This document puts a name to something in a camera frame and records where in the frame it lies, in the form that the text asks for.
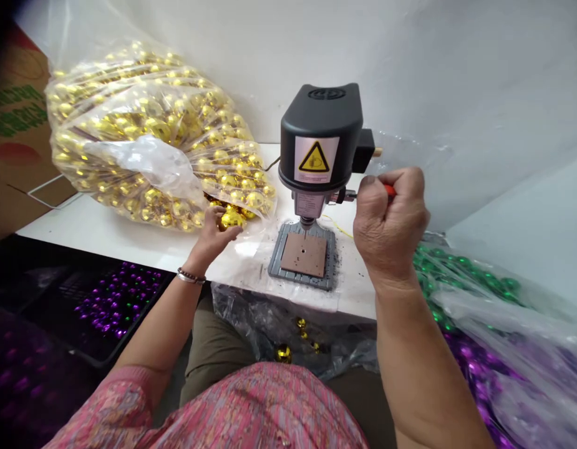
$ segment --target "cardboard box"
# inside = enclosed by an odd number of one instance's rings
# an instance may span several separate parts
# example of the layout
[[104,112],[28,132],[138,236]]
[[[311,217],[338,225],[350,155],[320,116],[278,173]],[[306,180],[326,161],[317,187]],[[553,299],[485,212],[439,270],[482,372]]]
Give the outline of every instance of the cardboard box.
[[[45,55],[18,28],[0,55],[0,239],[51,210],[27,195],[60,175],[51,163]],[[57,206],[76,193],[65,178],[33,195]]]

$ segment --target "warning sticker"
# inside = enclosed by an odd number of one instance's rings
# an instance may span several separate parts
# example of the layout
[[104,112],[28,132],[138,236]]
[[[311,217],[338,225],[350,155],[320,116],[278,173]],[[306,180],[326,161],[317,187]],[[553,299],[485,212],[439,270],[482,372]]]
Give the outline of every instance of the warning sticker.
[[309,184],[330,182],[339,140],[339,137],[296,137],[294,179]]
[[303,162],[299,165],[299,170],[301,171],[313,171],[313,172],[324,172],[330,171],[327,165],[326,157],[324,156],[324,151],[321,149],[319,142],[315,142],[309,153],[303,159]]

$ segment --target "yellow warning triangle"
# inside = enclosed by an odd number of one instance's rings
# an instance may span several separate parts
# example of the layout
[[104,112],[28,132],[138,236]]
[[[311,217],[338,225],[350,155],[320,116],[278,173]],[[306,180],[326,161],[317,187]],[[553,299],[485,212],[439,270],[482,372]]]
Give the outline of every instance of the yellow warning triangle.
[[321,145],[317,140],[307,152],[303,162],[299,165],[299,170],[313,171],[316,173],[327,173],[330,171],[326,156],[324,156],[324,151],[321,149]]

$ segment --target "forearm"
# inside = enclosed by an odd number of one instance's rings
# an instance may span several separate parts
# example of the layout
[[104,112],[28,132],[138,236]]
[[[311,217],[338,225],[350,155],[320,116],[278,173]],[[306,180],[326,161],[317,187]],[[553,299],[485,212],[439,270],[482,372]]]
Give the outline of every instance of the forearm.
[[[187,262],[183,269],[203,276],[206,267]],[[140,366],[151,372],[149,385],[153,407],[159,404],[173,366],[193,328],[200,293],[200,285],[174,278],[114,365],[114,370]]]
[[492,448],[419,285],[376,291],[378,360],[396,428],[429,448]]

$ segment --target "hand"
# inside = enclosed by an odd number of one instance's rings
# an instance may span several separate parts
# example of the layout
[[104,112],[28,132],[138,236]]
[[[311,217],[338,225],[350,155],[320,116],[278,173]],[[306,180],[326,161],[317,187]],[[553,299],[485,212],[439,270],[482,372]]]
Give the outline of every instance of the hand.
[[205,211],[205,224],[199,235],[199,240],[182,269],[194,276],[203,277],[209,265],[220,255],[228,243],[236,240],[236,237],[243,231],[240,226],[232,226],[224,232],[218,228],[218,222],[226,209],[221,206],[208,208]]
[[[396,190],[390,206],[384,184]],[[378,284],[417,285],[413,254],[430,220],[424,188],[424,173],[418,167],[366,176],[361,181],[353,235],[376,290]]]

